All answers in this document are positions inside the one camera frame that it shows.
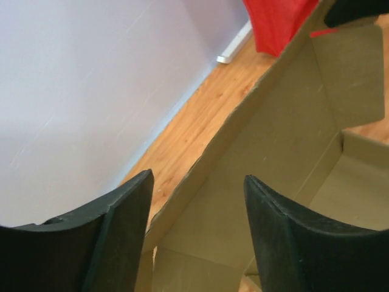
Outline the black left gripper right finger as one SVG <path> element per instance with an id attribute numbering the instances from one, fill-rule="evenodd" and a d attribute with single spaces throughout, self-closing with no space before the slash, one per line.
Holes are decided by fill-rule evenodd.
<path id="1" fill-rule="evenodd" d="M 244 198 L 263 291 L 388 291 L 388 230 L 328 218 L 253 175 Z"/>

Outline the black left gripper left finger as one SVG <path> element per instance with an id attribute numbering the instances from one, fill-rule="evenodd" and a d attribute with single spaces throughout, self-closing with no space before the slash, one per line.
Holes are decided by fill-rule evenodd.
<path id="1" fill-rule="evenodd" d="M 154 176 L 118 188 L 43 224 L 1 228 L 2 291 L 133 291 Z"/>

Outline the red cloth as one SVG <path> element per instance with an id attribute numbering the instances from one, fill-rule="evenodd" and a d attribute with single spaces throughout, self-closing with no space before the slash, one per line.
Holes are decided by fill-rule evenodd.
<path id="1" fill-rule="evenodd" d="M 312 37 L 338 32 L 339 29 L 304 27 L 318 4 L 318 1 L 244 1 L 256 51 L 279 57 L 287 50 L 302 50 Z"/>

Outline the brown cardboard box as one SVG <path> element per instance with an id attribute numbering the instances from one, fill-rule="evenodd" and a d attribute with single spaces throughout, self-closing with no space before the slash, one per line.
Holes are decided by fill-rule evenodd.
<path id="1" fill-rule="evenodd" d="M 263 291 L 247 175 L 328 218 L 388 230 L 388 146 L 348 132 L 385 115 L 382 30 L 377 16 L 328 27 L 334 2 L 304 27 L 339 31 L 280 55 L 154 216 L 137 291 L 237 291 L 243 277 Z"/>

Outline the white metal clothes rack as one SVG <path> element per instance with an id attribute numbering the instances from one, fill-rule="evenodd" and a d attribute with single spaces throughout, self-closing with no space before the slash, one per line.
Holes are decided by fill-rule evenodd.
<path id="1" fill-rule="evenodd" d="M 252 24 L 250 20 L 245 23 L 226 49 L 217 56 L 216 61 L 221 64 L 230 64 L 243 46 L 252 36 Z"/>

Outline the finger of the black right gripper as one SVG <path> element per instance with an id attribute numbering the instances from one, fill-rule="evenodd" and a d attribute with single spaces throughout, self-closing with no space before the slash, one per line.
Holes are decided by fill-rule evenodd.
<path id="1" fill-rule="evenodd" d="M 324 17 L 328 27 L 336 27 L 388 13 L 388 0 L 337 0 Z"/>

